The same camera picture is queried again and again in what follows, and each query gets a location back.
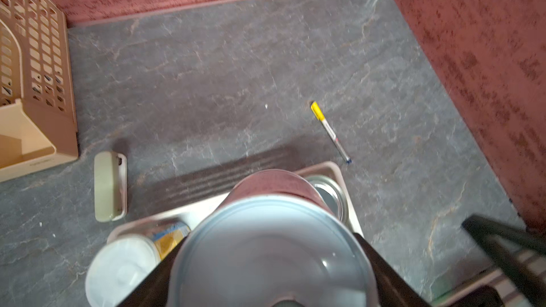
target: stainless steel bowl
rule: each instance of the stainless steel bowl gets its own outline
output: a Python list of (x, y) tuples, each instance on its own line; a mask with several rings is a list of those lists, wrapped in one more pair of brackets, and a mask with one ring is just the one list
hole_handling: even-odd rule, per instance
[(332, 213), (340, 222), (346, 225), (349, 215), (349, 205), (347, 203), (347, 198), (338, 183), (325, 175), (319, 174), (306, 177), (305, 180), (313, 185)]

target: can lid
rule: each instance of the can lid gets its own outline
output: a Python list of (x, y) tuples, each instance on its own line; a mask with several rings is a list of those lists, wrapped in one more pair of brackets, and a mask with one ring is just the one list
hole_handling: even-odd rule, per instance
[(106, 244), (87, 271), (87, 301), (92, 307), (118, 305), (159, 262), (154, 243), (142, 235), (125, 235)]

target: plastic basket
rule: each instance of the plastic basket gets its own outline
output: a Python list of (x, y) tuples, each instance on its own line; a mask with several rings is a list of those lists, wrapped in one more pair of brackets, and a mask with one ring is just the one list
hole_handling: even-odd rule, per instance
[(0, 0), (0, 182), (78, 158), (65, 15)]

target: white plastic lid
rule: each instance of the white plastic lid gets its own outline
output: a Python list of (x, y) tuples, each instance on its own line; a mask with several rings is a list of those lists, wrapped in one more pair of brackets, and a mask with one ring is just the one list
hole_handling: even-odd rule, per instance
[(142, 235), (125, 235), (106, 244), (87, 271), (87, 301), (92, 307), (118, 305), (159, 262), (154, 243)]

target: yellow marker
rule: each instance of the yellow marker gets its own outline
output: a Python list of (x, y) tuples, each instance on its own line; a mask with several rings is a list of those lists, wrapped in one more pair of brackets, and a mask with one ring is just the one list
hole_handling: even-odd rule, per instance
[(322, 125), (324, 126), (324, 129), (326, 129), (326, 132), (330, 136), (330, 139), (332, 139), (332, 141), (334, 142), (334, 145), (336, 145), (338, 151), (340, 152), (340, 154), (343, 157), (343, 159), (345, 160), (345, 162), (346, 163), (351, 163), (352, 162), (351, 158), (349, 157), (347, 152), (345, 152), (345, 149), (343, 149), (343, 147), (341, 147), (341, 143), (338, 140), (338, 137), (336, 136), (336, 133), (334, 132), (332, 127), (330, 127), (330, 124), (328, 123), (328, 121), (326, 121), (326, 118), (324, 117), (324, 114), (320, 110), (320, 107), (318, 106), (317, 102), (315, 102), (315, 101), (311, 102), (311, 110), (313, 111), (313, 113), (315, 113), (315, 116), (317, 117), (317, 119), (320, 122), (322, 122)]
[(322, 122), (323, 120), (325, 120), (324, 118), (324, 114), (322, 113), (322, 111), (320, 110), (320, 107), (318, 106), (318, 103), (313, 101), (313, 103), (311, 104), (311, 110), (313, 111), (313, 113), (315, 113), (315, 116), (317, 117), (317, 119)]

